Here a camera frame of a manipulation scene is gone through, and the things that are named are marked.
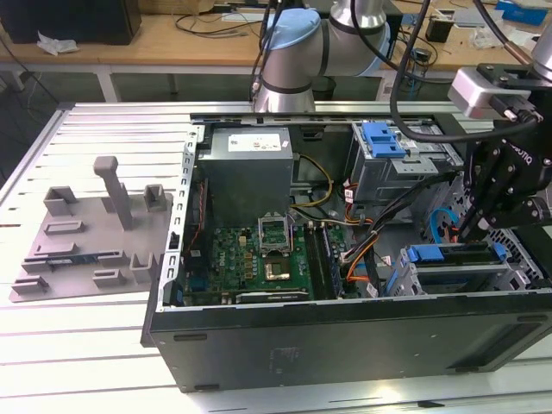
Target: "table leg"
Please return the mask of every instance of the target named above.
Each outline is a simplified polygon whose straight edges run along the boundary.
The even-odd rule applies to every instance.
[[[8,83],[8,86],[11,86],[14,91],[21,92],[25,89],[25,85],[19,77],[19,72],[0,72],[2,80]]]
[[[391,98],[391,90],[395,82],[395,75],[395,71],[383,71],[381,73],[376,101],[388,101]]]
[[[166,75],[168,81],[169,81],[169,89],[171,91],[171,95],[178,95],[179,94],[179,84],[176,80],[176,75],[169,73]]]
[[[121,102],[121,96],[119,95],[119,90],[113,82],[111,73],[107,71],[101,71],[96,73],[97,80],[100,83],[102,88],[103,97],[105,102]]]

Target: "green circuit board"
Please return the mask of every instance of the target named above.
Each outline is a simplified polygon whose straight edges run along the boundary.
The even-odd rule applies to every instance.
[[[210,292],[277,291],[299,289],[312,297],[303,226],[292,226],[292,251],[280,255],[277,263],[271,255],[266,257],[260,251],[257,228],[215,229],[211,256],[212,271],[209,276]],[[328,227],[333,254],[338,257],[344,251],[343,233],[339,226]],[[266,228],[263,242],[284,242],[281,230]],[[283,270],[281,261],[286,263]],[[271,277],[270,273],[279,273]]]

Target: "slotted aluminum table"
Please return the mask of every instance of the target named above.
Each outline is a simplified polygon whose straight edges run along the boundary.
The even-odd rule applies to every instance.
[[[450,103],[406,103],[408,113],[453,113]],[[383,114],[386,103],[325,103],[324,112]],[[97,155],[115,155],[129,192],[149,183],[174,191],[181,131],[194,112],[246,112],[244,103],[97,103],[57,111],[0,191],[0,412],[389,412],[444,405],[432,413],[552,410],[552,338],[496,373],[347,384],[183,394],[155,348],[140,345],[147,293],[27,304],[8,301],[54,185],[77,197],[103,195],[92,171]],[[360,360],[377,358],[368,353]]]

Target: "wooden table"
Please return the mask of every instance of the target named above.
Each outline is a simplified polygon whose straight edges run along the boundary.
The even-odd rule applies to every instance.
[[[471,5],[469,0],[457,0],[458,4]],[[399,0],[395,4],[404,13],[418,12],[420,6],[404,3]],[[437,0],[431,7],[458,9],[449,0]],[[198,22],[195,30],[214,30],[236,25],[236,22]],[[255,33],[259,24],[253,24]],[[542,31],[543,27],[522,27],[530,31]],[[12,52],[30,71],[35,72],[92,72],[97,75],[107,102],[120,100],[118,90],[113,82],[113,73],[166,73],[172,91],[176,91],[173,74],[205,73],[205,74],[249,74],[258,53],[258,37],[248,28],[241,28],[243,36],[229,39],[207,39],[184,33],[174,27],[171,16],[143,16],[141,30],[128,46],[110,46],[99,44],[79,44],[76,53],[52,56],[43,52],[35,44],[15,45],[5,33],[0,35],[8,43]],[[445,44],[434,43],[439,52],[439,59],[431,67],[428,76],[434,78],[451,78],[461,66],[477,65],[481,62],[514,63],[513,58],[502,48],[476,50],[469,43],[472,29],[453,28]],[[395,48],[393,60],[400,61],[404,45]],[[11,56],[0,47],[0,72],[22,88],[18,76],[13,72],[21,71],[21,67]],[[380,91],[385,91],[386,85],[394,80],[394,72],[386,65],[375,76],[381,76],[383,81]]]

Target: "motherboard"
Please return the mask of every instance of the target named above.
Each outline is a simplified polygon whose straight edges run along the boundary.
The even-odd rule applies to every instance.
[[[338,225],[288,227],[278,223],[214,229],[209,273],[187,276],[186,302],[251,304],[336,298],[342,292],[337,261],[345,247]]]

